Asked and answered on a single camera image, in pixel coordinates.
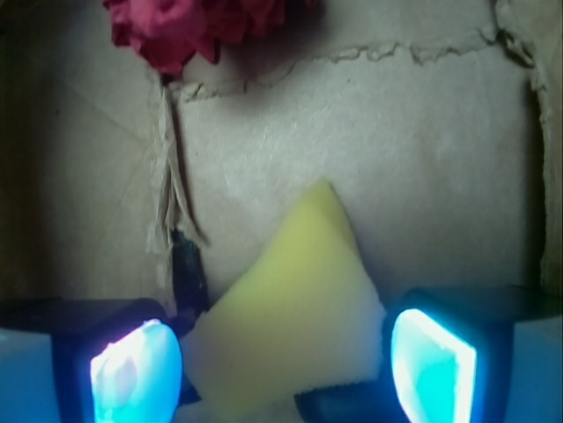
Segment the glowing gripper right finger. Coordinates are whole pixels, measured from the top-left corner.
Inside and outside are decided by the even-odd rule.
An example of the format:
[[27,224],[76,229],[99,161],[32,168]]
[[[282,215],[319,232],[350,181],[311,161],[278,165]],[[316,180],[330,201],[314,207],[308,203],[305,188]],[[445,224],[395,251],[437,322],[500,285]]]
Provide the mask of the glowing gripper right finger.
[[561,422],[563,300],[521,286],[420,287],[396,306],[389,364],[411,422]]

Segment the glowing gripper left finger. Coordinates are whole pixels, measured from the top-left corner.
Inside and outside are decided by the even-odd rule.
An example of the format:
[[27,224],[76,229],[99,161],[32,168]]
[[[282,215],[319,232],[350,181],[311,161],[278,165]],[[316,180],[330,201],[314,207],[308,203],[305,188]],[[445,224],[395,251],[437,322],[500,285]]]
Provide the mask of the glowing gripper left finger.
[[156,300],[1,303],[3,422],[169,422],[182,373]]

